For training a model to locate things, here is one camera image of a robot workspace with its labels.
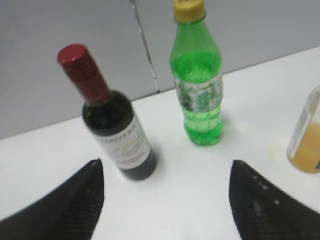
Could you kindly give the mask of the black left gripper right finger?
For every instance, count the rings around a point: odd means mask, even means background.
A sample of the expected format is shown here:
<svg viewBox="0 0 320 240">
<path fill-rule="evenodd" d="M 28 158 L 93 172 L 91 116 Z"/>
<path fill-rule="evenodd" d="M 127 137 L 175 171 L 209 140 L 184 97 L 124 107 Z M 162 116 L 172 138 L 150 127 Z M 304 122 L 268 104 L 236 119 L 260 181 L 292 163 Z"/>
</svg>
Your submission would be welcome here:
<svg viewBox="0 0 320 240">
<path fill-rule="evenodd" d="M 320 214 L 276 187 L 243 160 L 232 162 L 229 203 L 243 240 L 320 238 Z"/>
</svg>

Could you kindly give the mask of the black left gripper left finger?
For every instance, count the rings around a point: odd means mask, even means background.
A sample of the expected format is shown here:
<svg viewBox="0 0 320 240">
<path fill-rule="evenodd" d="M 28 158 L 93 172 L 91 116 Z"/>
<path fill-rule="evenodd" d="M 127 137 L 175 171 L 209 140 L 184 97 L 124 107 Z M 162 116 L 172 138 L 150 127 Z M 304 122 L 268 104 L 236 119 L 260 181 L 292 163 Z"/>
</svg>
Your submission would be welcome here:
<svg viewBox="0 0 320 240">
<path fill-rule="evenodd" d="M 104 170 L 89 161 L 59 187 L 0 222 L 2 240 L 90 240 L 104 205 Z"/>
</svg>

